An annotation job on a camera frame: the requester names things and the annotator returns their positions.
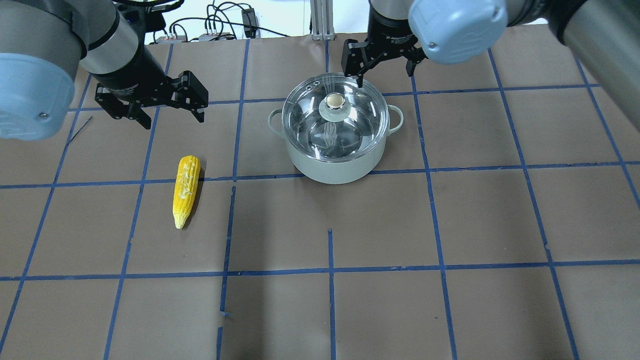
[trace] yellow object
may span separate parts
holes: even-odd
[[[180,159],[173,191],[173,219],[176,229],[182,229],[187,221],[198,188],[200,160],[193,155]]]

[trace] pot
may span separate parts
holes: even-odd
[[[400,115],[390,129],[389,110]],[[271,125],[282,113],[282,131]],[[364,80],[362,88],[342,74],[321,74],[298,85],[282,109],[269,114],[269,128],[286,140],[293,164],[325,184],[360,179],[380,162],[387,136],[400,129],[403,112],[387,105],[380,91]]]

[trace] light blue cap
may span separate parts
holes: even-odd
[[[504,0],[415,0],[409,26],[430,60],[455,64],[491,47],[508,17]]]
[[[58,66],[0,53],[0,138],[40,140],[57,133],[74,92],[71,77]]]

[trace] pot handle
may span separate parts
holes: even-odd
[[[276,131],[276,129],[273,128],[273,126],[271,126],[271,119],[273,119],[273,117],[277,114],[282,113],[282,109],[275,109],[273,110],[270,114],[269,114],[269,118],[267,119],[267,124],[269,125],[269,128],[271,129],[271,131],[273,131],[274,134],[278,135],[279,137],[284,139],[284,133],[282,131]]]
[[[398,113],[398,115],[400,115],[400,124],[398,124],[398,126],[394,127],[393,129],[389,129],[387,136],[395,133],[396,131],[400,130],[400,127],[402,127],[402,124],[404,124],[404,114],[402,113],[402,110],[400,110],[400,108],[398,108],[397,106],[393,106],[393,105],[387,105],[387,107],[389,108],[389,110],[393,110],[396,113]]]

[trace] transparent lid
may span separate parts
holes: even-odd
[[[387,103],[364,81],[362,88],[342,74],[321,74],[298,85],[285,101],[282,128],[303,154],[341,163],[367,154],[386,136]]]

